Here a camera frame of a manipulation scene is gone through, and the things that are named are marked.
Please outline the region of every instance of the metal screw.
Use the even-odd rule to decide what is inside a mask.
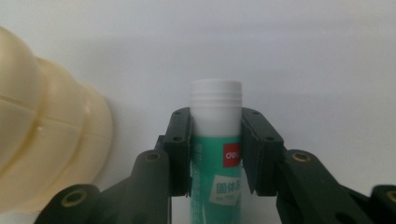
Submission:
[[[146,161],[157,161],[160,159],[160,157],[161,157],[161,155],[159,153],[153,152],[153,153],[148,154],[145,157],[145,159],[146,159]]]
[[[85,189],[75,189],[62,198],[63,207],[73,207],[85,201],[88,192]]]
[[[310,162],[311,157],[309,157],[307,154],[303,152],[296,152],[291,155],[295,161],[300,161],[300,162]]]
[[[387,191],[387,196],[388,198],[390,198],[391,201],[393,201],[394,203],[396,203],[396,190],[388,190]]]

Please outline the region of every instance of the cylindrical object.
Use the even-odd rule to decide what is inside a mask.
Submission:
[[[240,223],[242,85],[192,82],[191,224]]]

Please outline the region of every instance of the brass screw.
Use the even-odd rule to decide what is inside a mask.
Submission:
[[[396,203],[396,190],[388,190],[387,191],[387,196],[388,198],[393,201],[394,203]]]
[[[62,198],[63,207],[73,207],[85,201],[88,192],[85,189],[75,189]]]
[[[310,162],[311,161],[311,157],[309,157],[308,155],[306,155],[303,152],[296,152],[293,153],[291,155],[295,161],[300,161],[300,162]]]

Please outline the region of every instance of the bolt hole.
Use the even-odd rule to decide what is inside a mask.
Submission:
[[[88,192],[85,189],[76,189],[62,198],[63,207],[73,207],[85,201]]]
[[[146,161],[157,161],[160,157],[158,153],[150,153],[146,156]]]
[[[176,136],[176,137],[174,137],[174,138],[173,138],[173,140],[174,140],[175,142],[180,142],[180,141],[182,140],[182,138],[181,138],[181,137],[178,137],[178,136]]]
[[[301,161],[301,162],[309,162],[309,161],[311,161],[311,158],[308,155],[306,155],[306,154],[304,154],[302,152],[296,152],[296,153],[292,154],[291,156],[296,161]]]
[[[335,218],[342,224],[356,224],[355,219],[345,213],[337,213],[335,214]]]
[[[389,190],[387,191],[387,196],[388,198],[393,201],[394,203],[396,203],[396,190]]]

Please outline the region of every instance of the green glue stick body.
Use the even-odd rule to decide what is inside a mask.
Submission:
[[[242,85],[192,82],[191,224],[239,224]]]

